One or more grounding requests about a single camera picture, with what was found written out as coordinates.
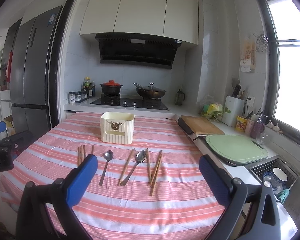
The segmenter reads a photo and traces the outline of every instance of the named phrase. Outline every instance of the teal cloth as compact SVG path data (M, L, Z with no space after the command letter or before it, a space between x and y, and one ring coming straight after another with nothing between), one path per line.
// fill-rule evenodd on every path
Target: teal cloth
M280 200L281 204L283 204L287 199L287 197L289 196L289 193L290 193L289 189L284 189L283 191L280 191L275 196Z

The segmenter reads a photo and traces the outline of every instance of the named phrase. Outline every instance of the refrigerator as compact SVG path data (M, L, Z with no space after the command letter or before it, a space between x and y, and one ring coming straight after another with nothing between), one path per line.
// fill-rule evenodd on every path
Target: refrigerator
M29 130L37 140L51 129L50 53L62 6L20 26L11 62L10 98L16 133Z

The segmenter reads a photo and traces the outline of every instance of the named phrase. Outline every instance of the striped tablecloth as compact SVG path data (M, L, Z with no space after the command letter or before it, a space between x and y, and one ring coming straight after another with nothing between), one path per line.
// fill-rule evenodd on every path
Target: striped tablecloth
M80 203L73 210L93 239L204 239L224 207L216 201L199 171L202 156L174 119L135 117L133 143L118 145L100 139L100 114L79 112L42 136L20 156L0 179L2 200L15 210L26 182L50 184L77 167L77 149L94 144L98 170ZM151 171L159 151L159 169L153 197L146 161L139 164L125 187L118 181L131 152L149 148ZM114 152L103 186L99 181L107 150ZM131 158L124 178L135 164ZM48 209L56 228L63 232L52 205Z

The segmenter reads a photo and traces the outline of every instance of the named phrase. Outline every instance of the white upper cabinet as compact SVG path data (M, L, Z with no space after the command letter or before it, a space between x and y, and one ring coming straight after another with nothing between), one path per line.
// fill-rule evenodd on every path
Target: white upper cabinet
M198 0L167 0L163 36L198 44Z
M121 0L114 32L163 36L167 0Z
M90 0L80 34L113 32L120 0Z

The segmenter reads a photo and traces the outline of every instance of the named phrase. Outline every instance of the gas stove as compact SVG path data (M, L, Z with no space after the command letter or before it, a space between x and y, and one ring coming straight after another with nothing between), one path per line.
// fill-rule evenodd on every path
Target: gas stove
M153 98L121 98L119 95L101 95L101 98L93 101L91 105L104 105L104 106L122 106L122 107L133 107L133 108L146 108L156 110L167 110L164 103L160 99Z

